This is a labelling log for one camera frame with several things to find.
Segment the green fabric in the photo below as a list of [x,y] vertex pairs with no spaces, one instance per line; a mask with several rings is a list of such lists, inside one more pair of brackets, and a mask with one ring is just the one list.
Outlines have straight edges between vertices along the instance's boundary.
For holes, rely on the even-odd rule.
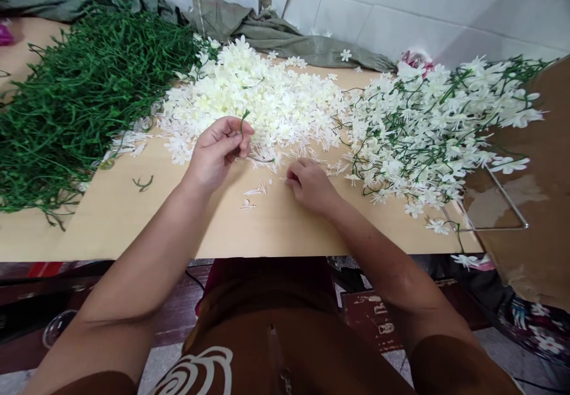
[[[73,23],[93,0],[0,0],[0,16],[38,16],[52,21]],[[95,0],[112,4],[112,0]],[[260,52],[276,50],[280,57],[300,56],[308,64],[318,67],[354,68],[366,67],[376,71],[394,72],[395,65],[387,57],[369,52],[351,43],[332,37],[303,36],[273,10],[256,15],[252,8],[245,8],[224,0],[192,0],[193,10],[182,12],[166,0],[125,0],[131,10],[158,13],[167,22],[193,24],[204,36],[222,43],[244,35],[248,43]],[[350,49],[348,62],[340,53]]]

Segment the dark floral fabric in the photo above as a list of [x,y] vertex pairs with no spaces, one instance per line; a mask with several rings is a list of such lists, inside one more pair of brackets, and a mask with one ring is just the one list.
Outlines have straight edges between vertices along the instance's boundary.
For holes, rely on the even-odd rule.
[[570,314],[513,295],[500,306],[498,317],[527,350],[570,369]]

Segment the brown cardboard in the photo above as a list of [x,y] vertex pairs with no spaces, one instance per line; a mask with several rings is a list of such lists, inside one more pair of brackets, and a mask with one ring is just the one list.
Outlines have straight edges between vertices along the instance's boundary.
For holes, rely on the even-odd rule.
[[[540,74],[530,89],[541,94],[544,121],[503,129],[495,138],[531,159],[526,170],[496,173],[530,227],[478,234],[503,282],[520,297],[570,311],[570,58]],[[487,174],[469,176],[466,187],[476,227],[520,225]]]

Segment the white tile wall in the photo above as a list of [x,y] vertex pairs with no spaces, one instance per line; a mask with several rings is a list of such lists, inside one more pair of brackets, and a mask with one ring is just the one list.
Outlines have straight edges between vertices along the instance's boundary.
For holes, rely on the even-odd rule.
[[337,39],[356,43],[371,10],[372,5],[354,0],[321,0],[315,30],[321,34],[330,31]]
[[[185,9],[191,0],[171,0]],[[228,0],[257,8],[258,0]],[[286,0],[273,0],[278,13]],[[570,0],[291,0],[285,19],[398,58],[425,48],[450,66],[487,55],[554,58],[570,52]]]

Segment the white swirl design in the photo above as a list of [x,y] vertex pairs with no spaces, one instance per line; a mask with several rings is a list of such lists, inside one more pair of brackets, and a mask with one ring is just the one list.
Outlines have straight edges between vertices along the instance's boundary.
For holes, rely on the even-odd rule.
[[[220,355],[209,355],[213,352]],[[185,355],[172,366],[149,395],[187,394],[198,378],[200,369],[197,364],[203,365],[206,371],[206,379],[197,395],[206,395],[214,382],[215,362],[220,364],[224,371],[223,395],[230,395],[232,392],[232,369],[230,367],[232,358],[233,352],[221,346],[209,347],[197,356]]]

